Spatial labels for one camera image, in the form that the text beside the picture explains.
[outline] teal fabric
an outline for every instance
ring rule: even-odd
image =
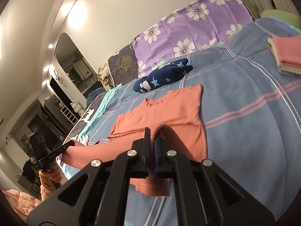
[[[288,25],[288,26],[289,26],[290,28],[292,28],[294,31],[296,31],[296,32],[298,32],[299,34],[301,34],[301,30],[300,30],[300,29],[298,29],[298,28],[297,28],[296,26],[294,26],[294,25],[291,25],[290,23],[286,22],[286,21],[283,20],[283,19],[279,19],[279,18],[274,17],[274,16],[270,16],[270,17],[268,17],[268,18],[275,19],[275,20],[277,20],[277,21],[279,21],[279,22],[282,22],[282,23]]]
[[[89,121],[89,123],[85,126],[85,128],[81,131],[81,133],[78,135],[77,141],[79,141],[79,137],[82,137],[83,135],[86,135],[90,129],[94,126],[94,124],[97,122],[97,120],[99,119],[99,117],[101,117],[108,105],[108,103],[110,102],[110,100],[112,98],[115,97],[115,95],[118,92],[118,89],[122,88],[122,86],[120,87],[115,87],[113,89],[110,89],[106,95],[104,96],[103,100],[101,101],[100,106],[98,107],[97,111],[95,112],[95,115],[92,117],[92,119]]]

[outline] pink stripe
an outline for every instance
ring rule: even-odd
[[[296,81],[294,81],[294,82],[291,82],[291,83],[289,83],[289,84],[283,86],[282,88],[285,90],[285,89],[288,89],[288,88],[290,88],[291,86],[293,86],[293,85],[295,85],[295,84],[297,84],[297,83],[301,83],[301,79],[296,80]],[[215,119],[213,119],[213,120],[207,121],[207,122],[205,122],[205,125],[212,124],[212,123],[214,123],[214,122],[216,122],[216,121],[218,121],[218,120],[220,120],[220,119],[223,119],[223,118],[225,118],[225,117],[227,117],[227,116],[241,113],[241,112],[247,110],[248,108],[253,107],[253,106],[259,104],[261,101],[264,100],[264,98],[270,97],[270,96],[275,95],[275,94],[279,94],[279,92],[278,92],[277,89],[276,89],[275,91],[273,91],[273,92],[266,93],[266,94],[262,95],[262,96],[261,96],[259,99],[257,99],[256,101],[254,101],[254,102],[252,102],[252,103],[250,103],[250,104],[248,104],[248,105],[242,107],[242,108],[239,109],[239,110],[231,111],[231,112],[225,113],[225,114],[223,114],[223,115],[221,115],[221,116],[219,116],[219,117],[217,117],[217,118],[215,118]]]
[[[301,87],[301,83],[298,84],[298,85],[292,86],[291,88],[287,89],[286,92],[287,92],[287,93],[288,93],[288,92],[291,92],[291,91],[293,91],[293,90],[295,90],[295,89],[297,89],[297,88],[299,88],[299,87]],[[234,120],[234,119],[238,119],[238,118],[240,118],[240,117],[244,117],[244,116],[246,116],[246,115],[248,115],[248,114],[254,112],[255,110],[260,109],[260,108],[261,108],[262,106],[264,106],[267,102],[271,102],[271,101],[277,100],[277,99],[279,99],[279,98],[281,98],[281,94],[278,92],[278,94],[277,94],[276,96],[274,96],[274,97],[269,97],[269,98],[263,100],[259,105],[257,105],[257,106],[255,106],[255,107],[249,109],[248,111],[246,111],[246,112],[244,112],[244,113],[240,113],[239,115],[234,115],[234,116],[228,117],[228,118],[223,119],[223,120],[221,120],[221,121],[219,121],[219,122],[216,122],[216,123],[214,123],[214,124],[208,125],[208,126],[206,126],[206,129],[210,129],[210,128],[212,128],[212,127],[216,127],[216,126],[218,126],[218,125],[221,125],[221,124],[223,124],[223,123],[225,123],[225,122],[228,122],[228,121],[231,121],[231,120]]]

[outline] blue star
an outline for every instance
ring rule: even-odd
[[[151,83],[153,83],[155,87],[156,87],[156,86],[160,86],[160,85],[157,83],[157,80],[155,80],[154,78],[153,78],[153,81],[151,81]]]
[[[184,68],[184,64],[182,62],[180,62],[179,64],[177,64],[178,67]]]

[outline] silver screw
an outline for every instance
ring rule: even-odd
[[[167,151],[167,155],[168,156],[175,156],[176,154],[177,154],[177,152],[175,150],[173,150],[173,149]]]
[[[128,156],[135,156],[137,155],[137,151],[135,151],[134,149],[130,149],[128,152],[127,152]]]
[[[101,165],[101,161],[100,160],[93,160],[91,161],[91,166],[93,167],[99,167]]]
[[[212,166],[213,162],[209,159],[203,160],[203,165],[206,167]]]

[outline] purple floral fabric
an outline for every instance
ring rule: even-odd
[[[242,0],[197,0],[176,10],[133,40],[138,78],[174,57],[225,41],[252,16]]]

